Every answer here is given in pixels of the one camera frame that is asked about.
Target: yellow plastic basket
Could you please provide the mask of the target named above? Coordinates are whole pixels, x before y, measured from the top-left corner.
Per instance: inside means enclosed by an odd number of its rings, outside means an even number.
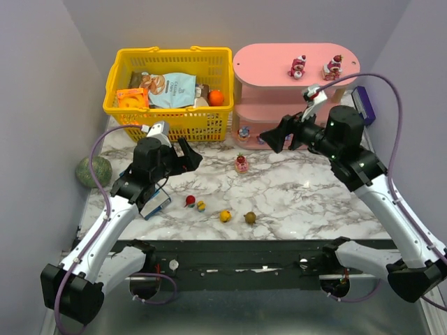
[[[149,109],[118,107],[117,90],[127,89],[133,71],[155,75],[181,72],[197,76],[197,83],[222,92],[225,101],[219,107],[186,107]],[[190,50],[121,49],[110,69],[105,86],[104,112],[119,124],[146,124],[166,121],[170,125],[169,139],[177,141],[225,140],[228,115],[233,110],[233,58],[227,47],[191,47]],[[130,128],[126,132],[134,141],[146,134]]]

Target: toy figurine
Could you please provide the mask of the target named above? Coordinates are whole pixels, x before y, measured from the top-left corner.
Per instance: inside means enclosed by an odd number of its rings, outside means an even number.
[[[197,210],[201,213],[205,210],[205,203],[203,201],[199,201],[197,203]]]
[[[219,219],[223,223],[229,222],[231,220],[231,213],[229,211],[221,211]]]
[[[287,74],[295,79],[300,79],[305,74],[305,65],[306,55],[298,56],[293,60],[291,70]]]
[[[196,205],[196,199],[193,195],[188,195],[186,197],[186,204],[185,207],[188,206],[189,208],[194,208],[194,206]]]
[[[252,211],[249,211],[247,214],[244,215],[245,222],[247,222],[249,225],[253,225],[256,223],[256,214]]]
[[[340,73],[342,73],[342,59],[343,57],[338,54],[328,64],[323,66],[324,80],[336,80],[340,78]]]
[[[235,159],[235,169],[238,173],[245,173],[249,170],[249,162],[244,155],[237,155],[237,158]]]
[[[249,137],[250,137],[250,130],[249,130],[249,127],[247,127],[247,126],[242,127],[237,132],[237,138],[238,138],[239,142],[241,142],[241,143],[245,143],[246,141],[248,141]]]

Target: green melon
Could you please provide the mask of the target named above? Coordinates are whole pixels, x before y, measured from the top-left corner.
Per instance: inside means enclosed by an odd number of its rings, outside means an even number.
[[[112,164],[104,157],[93,157],[93,171],[102,187],[107,186],[112,179]],[[76,167],[76,177],[82,185],[90,188],[96,188],[96,184],[91,177],[89,169],[89,158],[82,159]]]

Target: gray wall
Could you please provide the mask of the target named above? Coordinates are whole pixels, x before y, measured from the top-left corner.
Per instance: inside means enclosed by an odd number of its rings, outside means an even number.
[[[370,69],[409,0],[64,0],[105,77],[123,47],[333,42]]]
[[[413,0],[374,64],[399,89],[404,106],[395,182],[421,220],[447,243],[447,1]],[[365,82],[377,115],[371,138],[388,162],[397,126],[385,83]],[[442,285],[444,298],[447,285]]]
[[[39,275],[75,237],[103,80],[60,0],[0,2],[0,334],[39,334]]]

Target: purple object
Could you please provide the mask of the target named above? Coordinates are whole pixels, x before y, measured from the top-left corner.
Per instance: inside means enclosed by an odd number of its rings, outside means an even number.
[[[353,90],[351,96],[357,111],[365,120],[365,125],[369,126],[370,124],[372,124],[376,119],[376,115],[374,113],[374,110],[372,109],[368,94],[366,93],[366,88],[364,88],[363,86],[357,86]]]

